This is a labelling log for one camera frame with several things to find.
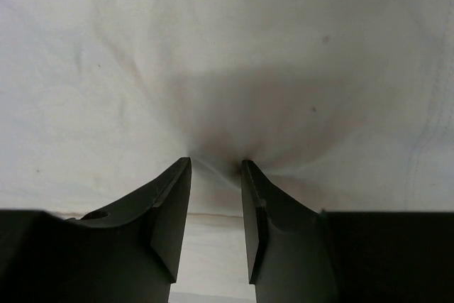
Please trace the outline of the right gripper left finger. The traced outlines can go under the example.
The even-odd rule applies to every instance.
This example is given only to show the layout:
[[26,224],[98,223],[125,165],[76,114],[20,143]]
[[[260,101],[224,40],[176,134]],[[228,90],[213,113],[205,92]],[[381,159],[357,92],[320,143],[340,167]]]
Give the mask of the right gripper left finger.
[[166,302],[177,279],[192,165],[80,219],[1,211],[2,302]]

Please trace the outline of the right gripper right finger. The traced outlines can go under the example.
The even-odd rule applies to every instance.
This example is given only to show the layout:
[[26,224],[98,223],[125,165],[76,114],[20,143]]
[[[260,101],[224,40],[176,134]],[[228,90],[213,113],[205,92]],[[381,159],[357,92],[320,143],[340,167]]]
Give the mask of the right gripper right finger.
[[452,302],[453,214],[322,211],[242,163],[248,277],[258,302]]

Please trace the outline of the white t shirt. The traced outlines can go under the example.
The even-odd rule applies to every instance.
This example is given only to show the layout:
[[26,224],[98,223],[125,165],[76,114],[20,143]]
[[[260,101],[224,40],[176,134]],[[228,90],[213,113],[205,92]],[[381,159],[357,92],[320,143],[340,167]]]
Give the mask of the white t shirt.
[[453,209],[453,0],[1,0],[1,206],[192,160],[184,301],[253,301],[240,164],[319,211]]

